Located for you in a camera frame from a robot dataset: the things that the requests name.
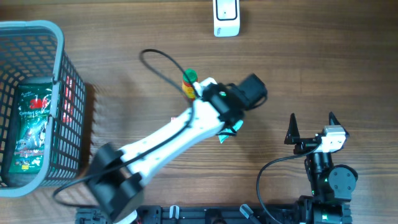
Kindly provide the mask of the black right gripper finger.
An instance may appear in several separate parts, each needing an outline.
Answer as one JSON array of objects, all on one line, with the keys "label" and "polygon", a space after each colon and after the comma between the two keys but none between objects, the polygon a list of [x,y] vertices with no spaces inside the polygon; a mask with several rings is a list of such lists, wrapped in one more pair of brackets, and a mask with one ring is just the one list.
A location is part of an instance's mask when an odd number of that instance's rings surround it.
[{"label": "black right gripper finger", "polygon": [[289,127],[287,130],[287,134],[286,134],[286,139],[300,139],[300,133],[299,133],[299,129],[297,126],[297,120],[295,117],[295,113],[292,113],[290,115],[290,120],[289,120]]},{"label": "black right gripper finger", "polygon": [[329,112],[328,115],[328,121],[329,121],[329,125],[340,125],[344,131],[345,131],[345,136],[349,137],[349,132],[342,126],[342,124],[337,120],[335,114],[331,111]]}]

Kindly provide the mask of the teal wipes packet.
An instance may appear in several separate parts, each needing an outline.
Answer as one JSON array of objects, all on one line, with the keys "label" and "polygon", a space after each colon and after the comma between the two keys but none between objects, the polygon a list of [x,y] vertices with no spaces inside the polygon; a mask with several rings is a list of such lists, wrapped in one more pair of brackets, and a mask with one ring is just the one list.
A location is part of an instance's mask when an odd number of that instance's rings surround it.
[{"label": "teal wipes packet", "polygon": [[224,143],[226,139],[228,139],[231,136],[237,135],[238,130],[242,127],[243,125],[243,120],[239,120],[237,123],[232,125],[232,127],[228,127],[222,131],[220,131],[217,136],[221,144]]}]

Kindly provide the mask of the red sauce bottle green cap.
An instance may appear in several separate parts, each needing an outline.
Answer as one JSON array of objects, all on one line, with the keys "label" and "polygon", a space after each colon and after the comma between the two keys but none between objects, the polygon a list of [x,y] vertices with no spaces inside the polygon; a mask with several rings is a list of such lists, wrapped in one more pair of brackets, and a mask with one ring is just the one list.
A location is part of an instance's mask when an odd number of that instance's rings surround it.
[{"label": "red sauce bottle green cap", "polygon": [[195,88],[193,84],[197,82],[198,77],[196,71],[189,68],[185,70],[185,74],[182,79],[182,90],[188,96],[190,100],[196,99]]}]

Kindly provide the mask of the green glove package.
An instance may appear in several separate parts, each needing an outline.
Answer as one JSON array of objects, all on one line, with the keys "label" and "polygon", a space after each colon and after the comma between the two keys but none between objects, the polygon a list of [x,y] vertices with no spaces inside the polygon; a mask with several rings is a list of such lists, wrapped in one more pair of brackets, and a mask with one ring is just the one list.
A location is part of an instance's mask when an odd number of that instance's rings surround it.
[{"label": "green glove package", "polygon": [[36,174],[41,170],[51,99],[51,83],[28,83],[19,86],[18,130],[9,168],[10,173]]}]

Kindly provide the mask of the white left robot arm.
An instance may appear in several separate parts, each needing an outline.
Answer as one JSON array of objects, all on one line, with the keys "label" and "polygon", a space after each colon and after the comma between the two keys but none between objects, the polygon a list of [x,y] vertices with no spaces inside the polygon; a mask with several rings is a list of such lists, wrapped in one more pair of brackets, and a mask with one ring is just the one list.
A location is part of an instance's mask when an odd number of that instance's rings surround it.
[{"label": "white left robot arm", "polygon": [[97,150],[88,169],[92,179],[85,184],[111,223],[133,222],[145,186],[163,166],[200,141],[233,127],[267,96],[265,84],[255,74],[237,85],[207,78],[193,86],[199,98],[174,120],[140,141],[119,149],[106,143]]}]

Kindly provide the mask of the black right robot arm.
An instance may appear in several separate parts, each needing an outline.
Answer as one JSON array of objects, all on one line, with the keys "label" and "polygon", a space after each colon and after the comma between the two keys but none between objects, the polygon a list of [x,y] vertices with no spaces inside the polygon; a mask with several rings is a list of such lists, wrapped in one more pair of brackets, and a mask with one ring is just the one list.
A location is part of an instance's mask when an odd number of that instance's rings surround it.
[{"label": "black right robot arm", "polygon": [[295,223],[351,223],[349,203],[358,181],[350,166],[335,165],[332,154],[342,150],[349,132],[331,112],[328,125],[312,138],[301,138],[295,115],[290,115],[285,144],[294,146],[294,155],[304,157],[311,196],[294,204]]}]

